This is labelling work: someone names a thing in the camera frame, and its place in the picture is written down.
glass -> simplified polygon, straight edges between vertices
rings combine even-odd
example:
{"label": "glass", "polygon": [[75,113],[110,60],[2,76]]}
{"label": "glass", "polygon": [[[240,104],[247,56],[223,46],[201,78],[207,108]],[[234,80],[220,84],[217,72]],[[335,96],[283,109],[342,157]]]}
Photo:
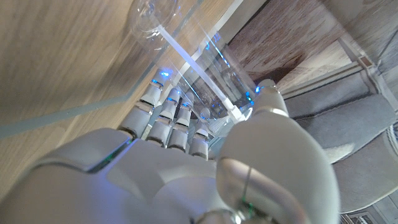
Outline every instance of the glass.
{"label": "glass", "polygon": [[[193,112],[207,122],[212,135],[224,137],[234,123],[248,118],[256,86],[219,33],[206,22],[205,13],[198,8],[189,18],[181,16],[178,11],[186,2],[135,0],[129,16],[132,33],[149,50],[167,42],[179,60],[183,58],[182,66],[174,60],[159,61],[157,66],[160,72],[170,74],[170,84],[182,96],[194,93]],[[210,117],[201,113],[205,108]]]}

